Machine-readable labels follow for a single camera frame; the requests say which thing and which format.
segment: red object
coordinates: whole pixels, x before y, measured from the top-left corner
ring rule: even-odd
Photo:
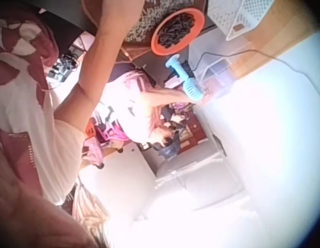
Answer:
[[[95,123],[94,118],[91,118],[88,121],[88,124],[85,129],[85,135],[86,135],[85,140],[96,136],[96,129],[95,129],[94,123]]]
[[[165,48],[164,46],[159,44],[159,30],[161,29],[161,27],[171,18],[182,14],[182,13],[188,13],[193,15],[195,22],[194,22],[194,26],[191,28],[191,32],[186,35],[184,38],[182,38],[182,40],[176,44],[176,45],[172,45],[169,48]],[[203,26],[205,24],[205,16],[204,14],[195,8],[186,8],[186,9],[181,9],[173,14],[171,14],[170,16],[168,16],[167,18],[165,18],[163,20],[163,22],[161,22],[161,24],[156,28],[153,37],[151,39],[151,49],[152,51],[157,54],[157,55],[170,55],[173,53],[177,53],[178,51],[182,50],[183,48],[187,47],[192,40],[194,40],[199,33],[201,32]]]

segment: light blue hair dryer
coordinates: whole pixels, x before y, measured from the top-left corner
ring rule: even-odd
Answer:
[[[204,96],[203,91],[198,86],[196,79],[188,76],[179,63],[178,58],[179,54],[175,54],[165,63],[165,66],[167,68],[172,67],[178,73],[179,77],[183,81],[182,89],[186,95],[195,102],[200,101]]]

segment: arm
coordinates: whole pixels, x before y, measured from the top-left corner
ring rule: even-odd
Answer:
[[[103,16],[87,52],[78,83],[56,109],[54,118],[84,132],[102,96],[124,37],[139,19],[144,0],[103,1]]]
[[[141,93],[140,104],[145,106],[157,107],[174,102],[194,103],[183,91],[175,89],[150,89]]]

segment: white plastic basket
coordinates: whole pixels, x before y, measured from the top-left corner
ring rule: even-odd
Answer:
[[[258,26],[273,0],[209,0],[208,16],[232,40]]]

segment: patterned cloth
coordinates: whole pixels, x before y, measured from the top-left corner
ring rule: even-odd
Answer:
[[[89,233],[98,238],[103,236],[103,225],[108,220],[108,213],[96,196],[87,190],[80,178],[74,195],[72,217]]]
[[[57,57],[36,16],[0,8],[0,144],[20,180],[60,205],[77,178],[85,136],[54,119],[45,74]]]

